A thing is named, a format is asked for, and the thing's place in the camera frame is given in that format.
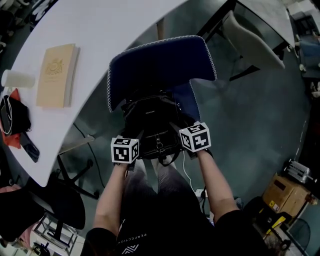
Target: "gray floor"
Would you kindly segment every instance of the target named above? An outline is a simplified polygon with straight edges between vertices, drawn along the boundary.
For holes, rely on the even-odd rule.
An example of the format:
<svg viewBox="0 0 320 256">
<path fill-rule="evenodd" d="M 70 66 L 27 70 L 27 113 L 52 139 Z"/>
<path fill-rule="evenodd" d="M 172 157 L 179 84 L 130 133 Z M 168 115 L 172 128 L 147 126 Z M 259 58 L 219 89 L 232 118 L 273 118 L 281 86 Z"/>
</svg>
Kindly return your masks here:
<svg viewBox="0 0 320 256">
<path fill-rule="evenodd" d="M 165 37 L 171 38 L 196 34 L 223 1 L 190 0 L 165 17 Z M 280 38 L 266 24 L 258 20 L 259 29 L 265 40 L 274 47 Z M 25 40 L 16 37 L 19 45 Z M 156 27 L 153 25 L 132 46 L 155 41 Z M 303 142 L 303 131 L 308 123 L 310 103 L 305 95 L 305 86 L 293 53 L 285 51 L 285 70 L 258 71 L 238 80 L 228 82 L 229 77 L 248 67 L 248 63 L 238 60 L 239 55 L 228 41 L 215 35 L 208 43 L 215 64 L 218 80 L 208 82 L 196 79 L 193 88 L 202 121 L 210 128 L 211 151 L 229 182 L 235 196 L 245 203 L 263 193 L 275 172 L 280 171 L 283 162 L 294 158 Z M 3 66 L 10 67 L 19 48 L 6 53 L 1 60 Z M 107 107 L 106 80 L 94 91 L 79 114 L 75 123 L 86 134 L 102 134 L 91 143 L 97 157 L 103 183 L 111 174 L 110 142 L 123 127 L 122 113 L 118 109 L 110 114 Z M 81 134 L 72 127 L 66 138 L 71 141 Z M 10 167 L 17 173 L 19 164 L 6 150 Z M 76 174 L 92 158 L 87 145 L 63 155 L 63 161 L 70 173 Z M 182 155 L 176 161 L 182 171 Z M 155 186 L 156 176 L 151 164 L 146 162 L 148 178 Z M 186 158 L 186 171 L 192 179 L 194 189 L 204 187 L 197 160 Z M 103 188 L 97 167 L 81 181 L 83 187 L 91 192 Z M 86 225 L 81 232 L 85 234 L 92 226 L 97 201 L 83 196 L 86 210 Z"/>
</svg>

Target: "curved white desk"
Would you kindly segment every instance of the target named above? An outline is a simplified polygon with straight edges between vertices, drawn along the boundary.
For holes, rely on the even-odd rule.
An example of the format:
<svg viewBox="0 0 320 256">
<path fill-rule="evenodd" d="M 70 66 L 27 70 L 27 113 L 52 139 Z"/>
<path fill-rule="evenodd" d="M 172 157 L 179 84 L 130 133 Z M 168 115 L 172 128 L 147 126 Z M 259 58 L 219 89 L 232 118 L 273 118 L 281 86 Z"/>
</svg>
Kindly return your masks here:
<svg viewBox="0 0 320 256">
<path fill-rule="evenodd" d="M 114 56 L 129 47 L 152 24 L 187 0 L 59 0 L 35 27 L 12 70 L 34 74 L 32 89 L 20 88 L 29 108 L 28 136 L 40 151 L 34 163 L 24 149 L 10 147 L 25 171 L 46 186 L 64 138 L 83 105 L 107 72 Z M 47 48 L 75 43 L 80 48 L 71 107 L 36 106 L 38 78 Z"/>
</svg>

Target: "red cloth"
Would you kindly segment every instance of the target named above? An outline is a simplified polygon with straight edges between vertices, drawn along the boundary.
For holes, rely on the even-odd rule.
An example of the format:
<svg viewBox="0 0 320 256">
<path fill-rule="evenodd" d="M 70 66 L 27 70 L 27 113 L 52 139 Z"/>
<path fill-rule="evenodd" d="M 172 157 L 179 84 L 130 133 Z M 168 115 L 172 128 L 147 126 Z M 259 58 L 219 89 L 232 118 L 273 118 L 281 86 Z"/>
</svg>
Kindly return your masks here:
<svg viewBox="0 0 320 256">
<path fill-rule="evenodd" d="M 17 101 L 20 101 L 20 96 L 19 96 L 18 89 L 15 89 L 11 93 L 10 97 L 15 99 L 15 100 L 17 100 Z M 3 132 L 1 132 L 1 133 L 2 133 L 2 139 L 3 139 L 4 144 L 6 144 L 7 146 L 15 147 L 17 149 L 21 148 L 21 145 L 20 145 L 20 133 L 13 134 L 13 135 L 10 135 L 10 136 L 6 136 Z"/>
</svg>

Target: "smartphone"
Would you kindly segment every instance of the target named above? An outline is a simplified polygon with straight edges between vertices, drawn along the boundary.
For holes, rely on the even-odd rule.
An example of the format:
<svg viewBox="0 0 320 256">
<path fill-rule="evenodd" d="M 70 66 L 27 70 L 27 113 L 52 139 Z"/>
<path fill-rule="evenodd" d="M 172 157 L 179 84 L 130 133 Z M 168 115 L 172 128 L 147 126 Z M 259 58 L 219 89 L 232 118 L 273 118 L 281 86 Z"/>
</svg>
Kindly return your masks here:
<svg viewBox="0 0 320 256">
<path fill-rule="evenodd" d="M 10 130 L 11 123 L 8 118 L 7 108 L 5 104 L 3 104 L 1 108 L 1 125 L 6 133 Z"/>
<path fill-rule="evenodd" d="M 32 161 L 34 161 L 35 163 L 38 162 L 40 152 L 25 132 L 21 133 L 20 144 L 25 152 L 27 152 L 29 157 L 31 157 Z"/>
</svg>

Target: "white cup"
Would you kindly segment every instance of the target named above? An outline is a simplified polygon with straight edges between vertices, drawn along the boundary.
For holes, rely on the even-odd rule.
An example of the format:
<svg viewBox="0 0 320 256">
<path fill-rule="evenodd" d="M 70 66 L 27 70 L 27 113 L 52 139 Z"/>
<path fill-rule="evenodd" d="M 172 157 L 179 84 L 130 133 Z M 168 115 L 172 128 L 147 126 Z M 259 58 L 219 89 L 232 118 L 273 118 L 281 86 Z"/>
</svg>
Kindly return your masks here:
<svg viewBox="0 0 320 256">
<path fill-rule="evenodd" d="M 3 87 L 31 88 L 35 84 L 35 76 L 6 69 L 1 78 Z"/>
</svg>

